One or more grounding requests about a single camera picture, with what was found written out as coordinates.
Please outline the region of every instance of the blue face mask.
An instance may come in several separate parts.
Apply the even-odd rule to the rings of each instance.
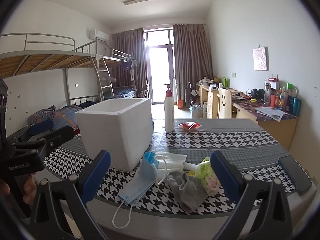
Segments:
[[[165,165],[165,172],[164,176],[160,182],[157,181],[158,177],[158,165],[159,161],[157,158],[161,158],[164,161]],[[160,185],[165,177],[167,172],[167,163],[163,156],[154,154],[153,152],[146,152],[142,158],[142,162],[140,167],[137,169],[137,172],[133,179],[122,189],[120,190],[118,197],[122,199],[120,206],[117,208],[115,214],[113,215],[112,224],[115,228],[121,229],[125,228],[129,225],[131,220],[131,211],[132,207],[135,206],[139,200],[144,196],[144,194],[148,191],[148,189],[153,185]],[[122,204],[126,202],[131,205],[130,212],[129,212],[129,220],[123,227],[117,227],[115,225],[115,218],[116,215],[122,206]]]

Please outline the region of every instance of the orange detergent jug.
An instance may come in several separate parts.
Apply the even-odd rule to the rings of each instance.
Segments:
[[[177,102],[177,105],[178,105],[178,109],[183,109],[183,100],[179,99]]]

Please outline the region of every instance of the hand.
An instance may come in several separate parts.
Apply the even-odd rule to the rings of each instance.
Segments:
[[[36,196],[36,182],[32,174],[29,174],[28,179],[23,184],[23,190],[24,190],[23,201],[29,205],[33,204],[33,201],[35,200],[35,196]],[[3,194],[3,195],[10,194],[10,188],[8,184],[6,184],[2,179],[0,179],[0,194]]]

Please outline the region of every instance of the door frame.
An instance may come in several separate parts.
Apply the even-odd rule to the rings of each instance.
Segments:
[[[170,81],[170,89],[171,89],[171,91],[173,93],[173,79],[174,79],[173,44],[171,44],[170,30],[172,30],[172,28],[145,31],[145,35],[146,35],[146,51],[147,51],[147,58],[148,58],[147,76],[148,76],[148,83],[150,84],[149,91],[150,91],[150,97],[152,99],[151,102],[152,102],[153,105],[162,105],[163,102],[154,102],[153,101],[152,78],[151,78],[151,63],[150,63],[150,55],[149,55],[149,50],[151,48],[166,48],[167,51],[168,51],[169,81]],[[169,44],[149,47],[148,46],[148,33],[150,33],[150,32],[159,32],[159,31],[168,31]]]

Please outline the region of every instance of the mask ear loop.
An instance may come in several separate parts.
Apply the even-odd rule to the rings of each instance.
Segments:
[[[159,185],[165,180],[165,178],[167,177],[167,162],[165,161],[165,158],[164,158],[162,155],[156,155],[153,159],[155,160],[155,159],[157,159],[158,157],[161,158],[161,159],[164,161],[164,168],[165,168],[165,170],[164,170],[164,175],[163,175],[161,181],[158,183],[158,176],[157,176],[158,171],[157,171],[155,165],[154,165],[154,164],[152,165],[153,168],[154,168],[155,171],[156,171],[156,184],[158,184],[158,186],[159,186]]]
[[[115,218],[116,218],[116,215],[117,215],[117,213],[118,213],[119,209],[121,208],[121,206],[123,205],[123,203],[124,203],[124,200],[121,202],[120,206],[118,206],[118,208],[117,208],[117,210],[116,210],[116,212],[115,212],[115,214],[113,215],[113,218],[112,218],[112,224],[113,224],[113,226],[114,226],[115,228],[117,228],[117,229],[125,228],[127,225],[129,225],[130,220],[131,220],[131,211],[132,211],[132,207],[133,207],[133,205],[131,205],[131,208],[130,208],[128,222],[127,222],[123,227],[117,227],[117,226],[115,225]]]

